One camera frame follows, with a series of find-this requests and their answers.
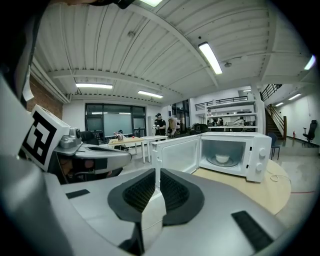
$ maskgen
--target white microwave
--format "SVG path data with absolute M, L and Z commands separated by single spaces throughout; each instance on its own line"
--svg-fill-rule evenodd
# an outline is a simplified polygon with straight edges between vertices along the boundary
M 198 168 L 264 179 L 272 139 L 257 132 L 205 132 L 152 143 L 152 167 L 160 187 L 160 169 L 192 174 Z

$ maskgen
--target glass wall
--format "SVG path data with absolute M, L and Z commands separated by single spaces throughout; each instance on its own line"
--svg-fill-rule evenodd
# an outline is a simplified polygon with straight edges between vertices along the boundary
M 180 132 L 186 133 L 190 127 L 189 101 L 184 100 L 172 104 L 172 115 L 178 119 Z
M 146 109 L 142 106 L 87 103 L 85 129 L 98 134 L 104 143 L 114 138 L 114 132 L 119 130 L 127 137 L 143 137 L 146 135 Z

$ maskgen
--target corrugated metal ceiling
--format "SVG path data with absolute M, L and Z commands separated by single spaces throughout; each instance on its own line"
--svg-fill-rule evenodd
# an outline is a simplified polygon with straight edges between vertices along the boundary
M 114 4 L 53 4 L 43 15 L 34 56 L 62 92 L 83 98 L 174 103 L 208 86 L 237 87 L 243 79 L 260 84 L 274 76 L 298 80 L 310 54 L 294 28 L 270 10 L 264 0 L 163 0 L 155 8 L 135 1 L 126 10 Z M 199 59 L 203 42 L 212 47 L 223 74 L 208 71 L 207 61 Z M 226 62 L 232 66 L 225 67 Z M 77 90 L 76 82 L 113 88 Z

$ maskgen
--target black cap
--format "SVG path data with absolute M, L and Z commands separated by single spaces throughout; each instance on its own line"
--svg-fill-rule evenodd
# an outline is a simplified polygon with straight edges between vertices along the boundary
M 90 3 L 92 6 L 107 6 L 112 3 L 115 3 L 119 8 L 126 9 L 132 2 L 135 0 L 97 0 Z

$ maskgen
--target microwave door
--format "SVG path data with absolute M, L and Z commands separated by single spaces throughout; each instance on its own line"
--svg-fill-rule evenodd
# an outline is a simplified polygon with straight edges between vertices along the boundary
M 192 135 L 151 143 L 155 184 L 160 187 L 161 168 L 192 174 L 199 168 L 201 136 Z

